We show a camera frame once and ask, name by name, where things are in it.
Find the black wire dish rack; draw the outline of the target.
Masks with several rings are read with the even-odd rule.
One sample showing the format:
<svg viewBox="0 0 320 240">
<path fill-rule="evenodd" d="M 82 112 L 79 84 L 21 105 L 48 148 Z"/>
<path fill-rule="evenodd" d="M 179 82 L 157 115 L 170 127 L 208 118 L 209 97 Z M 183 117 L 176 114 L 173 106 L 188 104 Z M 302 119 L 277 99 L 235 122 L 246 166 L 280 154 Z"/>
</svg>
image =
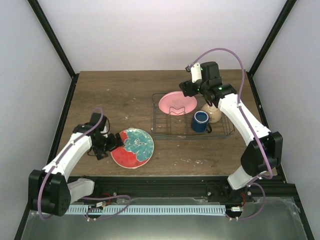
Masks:
<svg viewBox="0 0 320 240">
<path fill-rule="evenodd" d="M 226 138 L 235 132 L 232 122 L 224 114 L 215 123 L 197 114 L 206 104 L 202 95 L 185 97 L 182 91 L 152 95 L 151 131 L 158 139 Z"/>
</svg>

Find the cream ceramic bowl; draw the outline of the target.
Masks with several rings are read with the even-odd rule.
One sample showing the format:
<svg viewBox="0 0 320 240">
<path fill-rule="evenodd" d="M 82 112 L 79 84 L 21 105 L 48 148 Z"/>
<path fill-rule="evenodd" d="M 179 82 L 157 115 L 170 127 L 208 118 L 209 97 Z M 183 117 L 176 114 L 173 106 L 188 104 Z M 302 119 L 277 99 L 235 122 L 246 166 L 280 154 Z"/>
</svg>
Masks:
<svg viewBox="0 0 320 240">
<path fill-rule="evenodd" d="M 222 112 L 217 107 L 215 107 L 214 104 L 210 106 L 206 103 L 202 106 L 201 110 L 208 114 L 209 123 L 217 123 L 222 118 Z"/>
</svg>

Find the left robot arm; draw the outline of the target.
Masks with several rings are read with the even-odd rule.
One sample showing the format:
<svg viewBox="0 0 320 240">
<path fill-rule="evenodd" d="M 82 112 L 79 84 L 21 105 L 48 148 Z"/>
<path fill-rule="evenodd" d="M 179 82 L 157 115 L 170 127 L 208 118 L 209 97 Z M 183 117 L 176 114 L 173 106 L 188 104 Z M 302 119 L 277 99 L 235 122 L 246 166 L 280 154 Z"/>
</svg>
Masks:
<svg viewBox="0 0 320 240">
<path fill-rule="evenodd" d="M 119 133 L 109 133 L 108 118 L 97 107 L 90 121 L 77 125 L 61 152 L 41 170 L 33 170 L 28 177 L 28 207 L 36 211 L 42 220 L 63 216 L 70 204 L 89 199 L 97 202 L 102 189 L 93 180 L 79 178 L 68 182 L 71 172 L 81 157 L 92 150 L 101 160 L 124 145 Z"/>
</svg>

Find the blue ceramic mug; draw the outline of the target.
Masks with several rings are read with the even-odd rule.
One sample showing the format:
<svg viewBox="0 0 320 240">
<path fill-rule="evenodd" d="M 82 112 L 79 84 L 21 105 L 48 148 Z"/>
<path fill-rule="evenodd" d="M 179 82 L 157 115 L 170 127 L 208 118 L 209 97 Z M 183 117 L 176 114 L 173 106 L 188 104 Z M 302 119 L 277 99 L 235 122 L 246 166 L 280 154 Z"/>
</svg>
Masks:
<svg viewBox="0 0 320 240">
<path fill-rule="evenodd" d="M 191 129 L 196 133 L 212 132 L 212 127 L 209 123 L 209 115 L 205 111 L 197 111 L 194 113 L 191 120 Z"/>
</svg>

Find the pink plastic plate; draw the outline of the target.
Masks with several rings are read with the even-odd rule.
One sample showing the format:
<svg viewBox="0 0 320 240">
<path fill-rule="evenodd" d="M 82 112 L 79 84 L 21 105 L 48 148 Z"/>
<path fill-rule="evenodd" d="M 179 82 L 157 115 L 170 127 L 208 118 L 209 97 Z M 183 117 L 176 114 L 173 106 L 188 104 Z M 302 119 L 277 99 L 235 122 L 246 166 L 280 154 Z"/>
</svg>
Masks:
<svg viewBox="0 0 320 240">
<path fill-rule="evenodd" d="M 184 96 L 182 91 L 169 92 L 158 103 L 163 113 L 173 116 L 189 114 L 196 109 L 197 105 L 198 102 L 194 96 Z"/>
</svg>

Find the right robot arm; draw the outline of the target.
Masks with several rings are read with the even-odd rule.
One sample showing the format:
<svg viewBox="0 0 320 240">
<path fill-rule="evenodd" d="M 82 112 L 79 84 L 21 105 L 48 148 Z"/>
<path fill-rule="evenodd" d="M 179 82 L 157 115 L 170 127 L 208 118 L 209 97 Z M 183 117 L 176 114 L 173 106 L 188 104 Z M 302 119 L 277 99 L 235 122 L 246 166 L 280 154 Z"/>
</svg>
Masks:
<svg viewBox="0 0 320 240">
<path fill-rule="evenodd" d="M 194 63 L 186 69 L 191 79 L 181 82 L 185 97 L 200 94 L 210 107 L 219 109 L 233 123 L 242 136 L 246 149 L 240 167 L 222 188 L 223 198 L 229 202 L 240 196 L 240 189 L 261 178 L 271 178 L 273 169 L 281 163 L 283 137 L 271 132 L 248 110 L 240 99 L 240 92 L 231 84 L 223 84 L 218 64 L 214 61 Z"/>
</svg>

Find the red floral plate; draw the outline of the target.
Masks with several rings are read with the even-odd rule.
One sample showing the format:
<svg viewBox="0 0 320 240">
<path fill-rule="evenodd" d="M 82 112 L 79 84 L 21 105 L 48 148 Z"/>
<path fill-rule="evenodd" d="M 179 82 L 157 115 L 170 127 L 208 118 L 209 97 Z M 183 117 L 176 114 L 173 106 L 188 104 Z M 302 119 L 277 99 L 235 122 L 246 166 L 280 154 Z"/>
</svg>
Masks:
<svg viewBox="0 0 320 240">
<path fill-rule="evenodd" d="M 125 169 L 137 169 L 151 159 L 155 144 L 149 133 L 131 127 L 122 130 L 119 135 L 123 146 L 111 152 L 111 157 L 116 164 Z"/>
</svg>

